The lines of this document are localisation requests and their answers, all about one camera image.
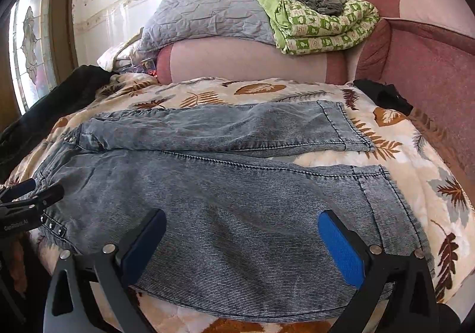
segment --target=gray denim jeans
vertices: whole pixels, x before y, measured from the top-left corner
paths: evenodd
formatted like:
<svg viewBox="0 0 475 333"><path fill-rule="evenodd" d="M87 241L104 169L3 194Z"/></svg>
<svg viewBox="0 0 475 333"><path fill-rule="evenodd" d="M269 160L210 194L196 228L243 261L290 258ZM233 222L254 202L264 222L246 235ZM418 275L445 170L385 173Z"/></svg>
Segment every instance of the gray denim jeans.
<svg viewBox="0 0 475 333"><path fill-rule="evenodd" d="M387 253L430 249L383 167L266 159L315 150L374 144L328 101L102 114L70 132L36 172L37 189L65 189L43 229L60 247L89 253L159 207L167 231L136 289L248 321L335 317L355 289L319 237L322 211L344 216Z"/></svg>

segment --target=metal screw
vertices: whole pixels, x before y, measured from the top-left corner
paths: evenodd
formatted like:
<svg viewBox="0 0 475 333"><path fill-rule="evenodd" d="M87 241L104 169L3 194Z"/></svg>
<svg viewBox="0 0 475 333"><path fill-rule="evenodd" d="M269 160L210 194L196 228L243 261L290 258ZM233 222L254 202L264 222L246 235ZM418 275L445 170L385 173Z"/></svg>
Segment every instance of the metal screw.
<svg viewBox="0 0 475 333"><path fill-rule="evenodd" d="M379 255L383 252L383 249L381 249L381 247L378 245L371 245L370 252L372 252L374 255Z"/></svg>
<svg viewBox="0 0 475 333"><path fill-rule="evenodd" d="M63 250L61 251L61 254L59 254L59 257L61 259L66 259L66 258L69 258L71 255L71 252L69 250Z"/></svg>
<svg viewBox="0 0 475 333"><path fill-rule="evenodd" d="M108 243L102 248L102 252L104 254L110 254L110 253L113 253L114 251L115 251L115 245L112 243Z"/></svg>
<svg viewBox="0 0 475 333"><path fill-rule="evenodd" d="M416 256L417 259L423 259L425 258L425 255L424 255L424 252L417 248L416 250L414 250L414 255Z"/></svg>

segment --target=green checkered quilt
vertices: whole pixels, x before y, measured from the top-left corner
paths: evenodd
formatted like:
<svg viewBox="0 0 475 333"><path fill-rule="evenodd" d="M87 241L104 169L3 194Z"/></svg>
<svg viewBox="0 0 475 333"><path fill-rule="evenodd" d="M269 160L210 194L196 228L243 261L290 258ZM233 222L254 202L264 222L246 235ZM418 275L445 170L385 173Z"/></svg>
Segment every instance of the green checkered quilt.
<svg viewBox="0 0 475 333"><path fill-rule="evenodd" d="M282 53L309 53L343 50L369 37L379 21L374 5L349 0L343 13L326 16L294 0L257 0L270 18L274 39Z"/></svg>

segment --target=black cloth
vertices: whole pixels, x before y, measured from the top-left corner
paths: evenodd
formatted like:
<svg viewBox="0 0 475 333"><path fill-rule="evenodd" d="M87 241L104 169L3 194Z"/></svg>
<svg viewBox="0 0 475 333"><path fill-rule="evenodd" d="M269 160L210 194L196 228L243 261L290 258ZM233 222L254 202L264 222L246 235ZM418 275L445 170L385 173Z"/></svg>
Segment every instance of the black cloth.
<svg viewBox="0 0 475 333"><path fill-rule="evenodd" d="M307 5L310 9L327 16L339 16L343 13L347 0L295 0Z"/></svg>
<svg viewBox="0 0 475 333"><path fill-rule="evenodd" d="M0 183L49 135L60 117L92 103L96 90L108 84L113 74L98 66L82 65L7 127L0 135Z"/></svg>
<svg viewBox="0 0 475 333"><path fill-rule="evenodd" d="M353 85L364 92L381 108L394 109L406 116L409 116L412 111L413 106L399 94L393 84L384 85L375 81L362 79L353 81Z"/></svg>

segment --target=gray quilted fabric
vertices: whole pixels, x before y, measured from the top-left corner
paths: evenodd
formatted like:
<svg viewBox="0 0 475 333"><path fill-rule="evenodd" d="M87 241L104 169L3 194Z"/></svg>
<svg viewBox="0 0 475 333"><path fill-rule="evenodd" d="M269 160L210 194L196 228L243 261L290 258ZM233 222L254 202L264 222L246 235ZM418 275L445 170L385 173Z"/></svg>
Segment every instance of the gray quilted fabric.
<svg viewBox="0 0 475 333"><path fill-rule="evenodd" d="M256 0L162 0L145 24L139 51L213 36L275 45L269 17Z"/></svg>

